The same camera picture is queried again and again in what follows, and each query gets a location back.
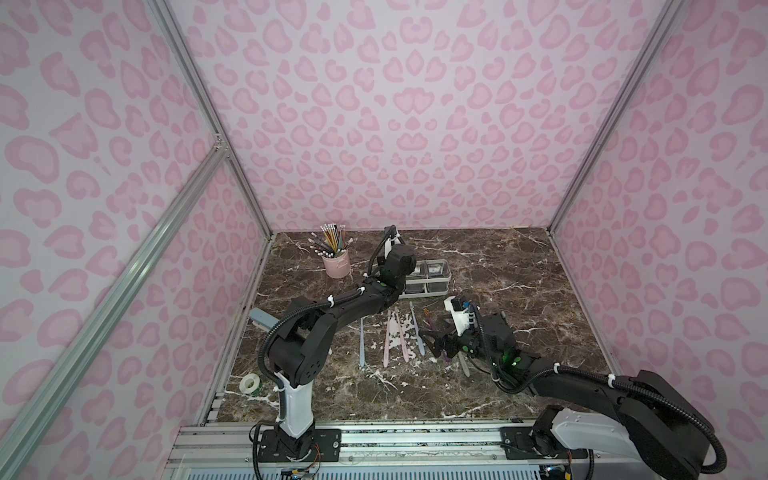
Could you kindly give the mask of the light blue toothbrush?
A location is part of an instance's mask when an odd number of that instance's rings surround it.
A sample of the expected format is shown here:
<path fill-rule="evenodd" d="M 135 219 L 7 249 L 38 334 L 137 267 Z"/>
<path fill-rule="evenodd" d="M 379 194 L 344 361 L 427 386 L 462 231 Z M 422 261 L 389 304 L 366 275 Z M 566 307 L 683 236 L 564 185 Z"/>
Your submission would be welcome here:
<path fill-rule="evenodd" d="M 359 320 L 358 332 L 359 332 L 359 368 L 362 370 L 366 366 L 365 327 L 364 327 L 363 319 Z"/>

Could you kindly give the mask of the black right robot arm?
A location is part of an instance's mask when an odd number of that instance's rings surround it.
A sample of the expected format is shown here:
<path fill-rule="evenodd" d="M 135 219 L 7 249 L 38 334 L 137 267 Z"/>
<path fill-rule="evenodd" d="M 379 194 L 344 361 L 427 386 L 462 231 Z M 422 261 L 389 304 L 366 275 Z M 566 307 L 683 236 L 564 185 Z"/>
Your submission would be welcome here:
<path fill-rule="evenodd" d="M 521 349 L 503 315 L 482 316 L 475 308 L 463 314 L 464 329 L 420 332 L 434 356 L 463 352 L 484 361 L 506 394 L 562 400 L 616 422 L 640 460 L 665 479 L 696 479 L 727 467 L 714 426 L 657 373 L 615 376 L 563 365 Z"/>

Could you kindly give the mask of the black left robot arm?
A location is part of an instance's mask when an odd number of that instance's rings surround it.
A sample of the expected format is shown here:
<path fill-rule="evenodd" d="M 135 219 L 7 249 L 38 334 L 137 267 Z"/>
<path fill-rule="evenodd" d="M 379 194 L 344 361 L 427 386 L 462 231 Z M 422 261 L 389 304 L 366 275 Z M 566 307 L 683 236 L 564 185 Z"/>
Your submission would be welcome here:
<path fill-rule="evenodd" d="M 337 331 L 394 305 L 416 267 L 416 254 L 396 226 L 384 230 L 353 289 L 324 300 L 294 299 L 270 328 L 258 354 L 260 373 L 278 387 L 277 431 L 290 439 L 309 435 L 312 384 L 324 367 Z"/>

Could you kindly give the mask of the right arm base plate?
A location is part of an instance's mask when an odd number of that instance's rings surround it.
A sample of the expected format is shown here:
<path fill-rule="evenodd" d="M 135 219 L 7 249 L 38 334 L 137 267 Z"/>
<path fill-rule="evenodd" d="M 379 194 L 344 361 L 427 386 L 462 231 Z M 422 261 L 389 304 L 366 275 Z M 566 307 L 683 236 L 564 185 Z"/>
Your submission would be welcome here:
<path fill-rule="evenodd" d="M 500 429 L 500 445 L 508 460 L 587 459 L 585 449 L 566 449 L 553 434 L 531 426 L 514 425 Z"/>

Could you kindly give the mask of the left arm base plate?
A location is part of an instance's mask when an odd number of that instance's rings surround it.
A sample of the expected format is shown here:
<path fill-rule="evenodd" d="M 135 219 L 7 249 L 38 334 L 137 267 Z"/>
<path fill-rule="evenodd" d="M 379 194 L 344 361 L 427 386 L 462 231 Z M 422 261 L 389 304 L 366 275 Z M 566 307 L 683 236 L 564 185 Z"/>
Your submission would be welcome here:
<path fill-rule="evenodd" d="M 289 436 L 282 428 L 262 429 L 254 449 L 260 463 L 301 463 L 320 455 L 321 462 L 337 462 L 340 457 L 340 429 L 310 428 L 299 438 Z"/>

